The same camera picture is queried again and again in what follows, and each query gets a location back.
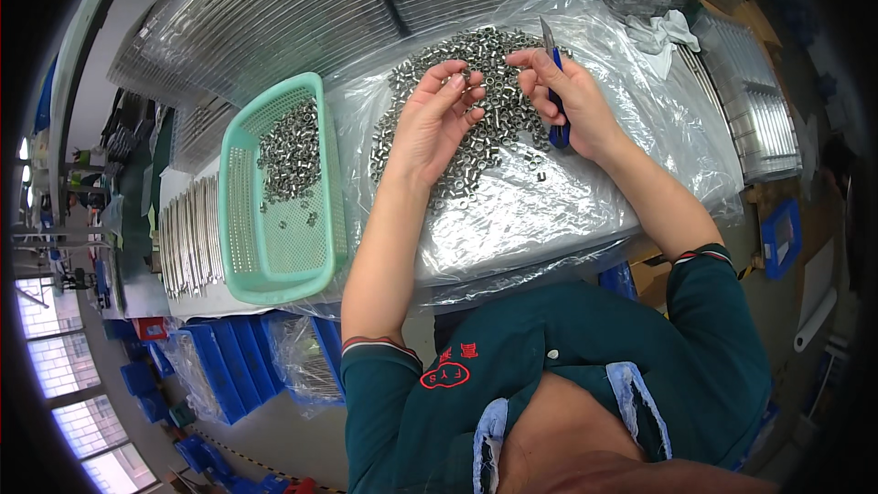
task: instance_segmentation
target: green polo shirt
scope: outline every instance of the green polo shirt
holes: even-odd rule
[[[543,370],[589,391],[651,461],[731,467],[756,434],[771,380],[723,247],[678,259],[667,310],[670,320],[579,281],[485,304],[426,369],[389,339],[348,340],[350,491],[473,491],[483,413],[505,400],[501,443]]]

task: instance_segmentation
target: mint green plastic basket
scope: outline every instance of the mint green plastic basket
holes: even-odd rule
[[[317,99],[320,184],[312,188],[311,197],[265,201],[268,210],[262,213],[259,137],[312,96]],[[303,201],[307,208],[302,208]],[[307,224],[311,212],[317,212],[313,227]],[[348,247],[338,146],[317,73],[275,84],[242,109],[225,130],[219,159],[219,241],[229,292],[256,305],[280,305],[316,294],[344,264]]]

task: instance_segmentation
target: factory floor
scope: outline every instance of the factory floor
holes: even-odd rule
[[[766,7],[767,15],[770,15],[769,10],[770,7]],[[781,38],[785,43],[790,42],[784,38],[783,27],[778,25],[775,27],[778,28]],[[790,101],[802,117],[807,119],[811,114],[817,116],[822,143],[828,136],[828,121],[822,101],[811,83],[817,77],[813,65],[801,49],[790,44],[782,51],[779,71],[787,83]],[[819,179],[812,184],[811,200],[803,201],[802,205],[803,215],[823,212],[824,216],[818,216],[816,222],[822,222],[827,217],[831,219],[833,214],[841,214],[837,197]],[[738,269],[745,267],[750,262],[751,255],[759,248],[758,226],[756,208],[744,204],[743,223],[721,228],[726,247]],[[840,232],[835,234],[838,242],[841,241],[840,236]],[[820,355],[833,325],[842,325],[842,330],[852,329],[852,298],[841,288],[846,285],[844,260],[839,258],[836,263],[835,286],[840,291],[840,303],[819,334],[801,353],[796,353],[793,349],[793,338],[799,322],[796,284],[801,282],[795,269],[788,271],[781,280],[768,280],[763,271],[756,270],[741,281],[753,321],[771,363],[775,382],[772,399],[781,407],[774,433],[765,447],[752,456],[744,468],[746,473],[759,475],[763,466],[780,450],[796,428],[802,401],[814,381]],[[411,317],[405,324],[403,334],[408,346],[418,353],[424,363],[433,361],[433,317]],[[184,396],[184,392],[174,381],[170,382],[168,389],[175,396]],[[310,410],[297,406],[290,397],[282,394],[233,426],[198,421],[194,430],[234,450],[235,454],[230,451],[225,451],[224,454],[241,476],[259,480],[269,473],[265,467],[267,466],[287,476],[311,477],[319,485],[346,489],[346,411],[344,408],[333,407],[313,417],[303,416]]]

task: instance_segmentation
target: worker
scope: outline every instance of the worker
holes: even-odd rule
[[[401,329],[430,189],[485,115],[473,107],[481,73],[467,82],[466,62],[434,65],[400,114],[342,300],[350,491],[773,491],[724,470],[746,454],[771,387],[717,226],[625,135],[584,67],[559,69],[543,49],[506,61],[525,68],[518,83],[543,121],[569,119],[571,147],[674,263],[670,320],[585,281],[555,284],[472,311],[423,367]]]

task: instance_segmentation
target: window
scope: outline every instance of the window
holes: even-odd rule
[[[15,281],[18,313],[27,338],[42,338],[82,329],[76,293],[56,296],[51,282],[52,277]]]
[[[33,367],[46,398],[60,397],[98,385],[85,334],[64,334],[28,342]]]
[[[132,444],[126,444],[82,463],[104,494],[133,494],[156,482],[155,475]]]
[[[104,395],[56,408],[52,414],[77,458],[87,458],[128,440]]]
[[[56,293],[52,277],[16,280],[27,349],[55,422],[104,494],[133,494],[157,483],[99,386],[76,293]]]

